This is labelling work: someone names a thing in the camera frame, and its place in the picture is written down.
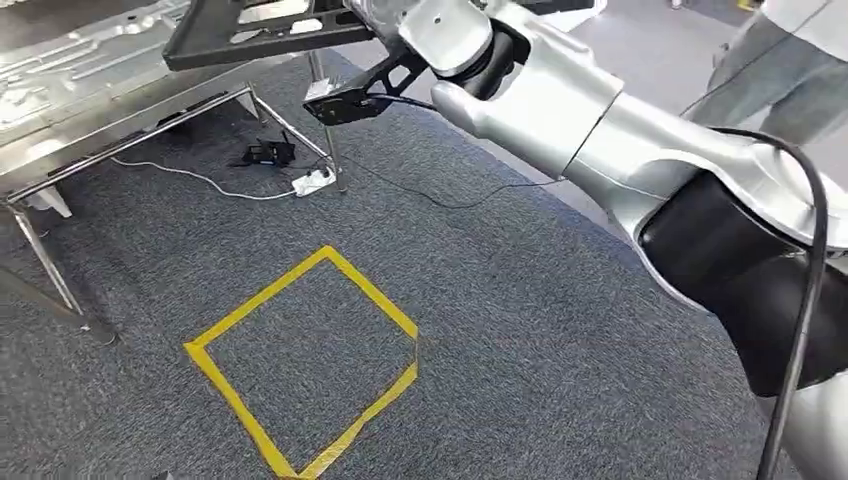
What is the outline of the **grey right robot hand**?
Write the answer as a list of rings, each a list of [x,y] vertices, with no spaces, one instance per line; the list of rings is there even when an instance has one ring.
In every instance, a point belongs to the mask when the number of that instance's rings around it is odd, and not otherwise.
[[[401,0],[343,0],[343,4],[369,29],[383,36],[397,30],[408,10],[407,2]]]

